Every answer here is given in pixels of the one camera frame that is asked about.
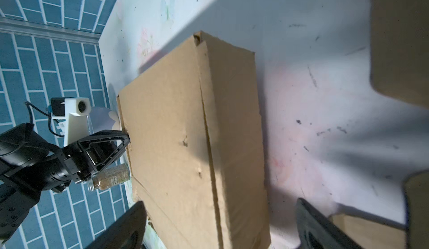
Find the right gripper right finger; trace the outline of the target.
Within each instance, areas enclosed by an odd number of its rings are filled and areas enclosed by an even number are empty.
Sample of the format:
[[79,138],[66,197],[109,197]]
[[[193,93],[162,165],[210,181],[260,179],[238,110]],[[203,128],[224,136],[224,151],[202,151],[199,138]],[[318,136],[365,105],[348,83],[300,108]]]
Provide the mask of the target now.
[[361,248],[303,198],[297,199],[296,221],[302,249]]

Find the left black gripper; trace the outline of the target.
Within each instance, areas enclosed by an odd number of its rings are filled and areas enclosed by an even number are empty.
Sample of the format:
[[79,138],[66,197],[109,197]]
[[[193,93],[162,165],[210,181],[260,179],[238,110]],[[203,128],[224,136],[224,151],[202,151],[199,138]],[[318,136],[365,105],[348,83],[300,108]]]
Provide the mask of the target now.
[[123,131],[99,131],[62,148],[61,163],[73,182],[87,182],[118,160],[129,143],[130,137]]

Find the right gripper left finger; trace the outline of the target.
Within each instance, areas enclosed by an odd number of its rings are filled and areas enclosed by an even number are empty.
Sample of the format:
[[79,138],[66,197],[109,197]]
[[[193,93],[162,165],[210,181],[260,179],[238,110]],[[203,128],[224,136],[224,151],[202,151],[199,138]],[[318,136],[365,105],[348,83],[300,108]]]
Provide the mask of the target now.
[[138,201],[87,249],[140,249],[143,244],[146,221],[144,202]]

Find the brown cardboard box stack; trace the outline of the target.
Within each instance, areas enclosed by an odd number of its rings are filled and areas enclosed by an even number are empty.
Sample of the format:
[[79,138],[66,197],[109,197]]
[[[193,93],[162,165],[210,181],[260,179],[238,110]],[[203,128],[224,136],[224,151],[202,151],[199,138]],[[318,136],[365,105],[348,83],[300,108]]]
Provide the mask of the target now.
[[352,0],[366,45],[355,130],[327,154],[351,202],[333,221],[363,249],[429,246],[429,0]]

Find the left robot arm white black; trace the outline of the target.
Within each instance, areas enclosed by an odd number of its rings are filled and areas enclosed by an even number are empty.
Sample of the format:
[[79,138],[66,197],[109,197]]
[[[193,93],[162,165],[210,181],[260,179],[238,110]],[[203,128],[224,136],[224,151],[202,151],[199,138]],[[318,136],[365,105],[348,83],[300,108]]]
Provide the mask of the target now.
[[1,134],[1,243],[8,241],[41,193],[87,182],[118,160],[130,143],[123,131],[103,130],[66,147],[48,143],[22,123]]

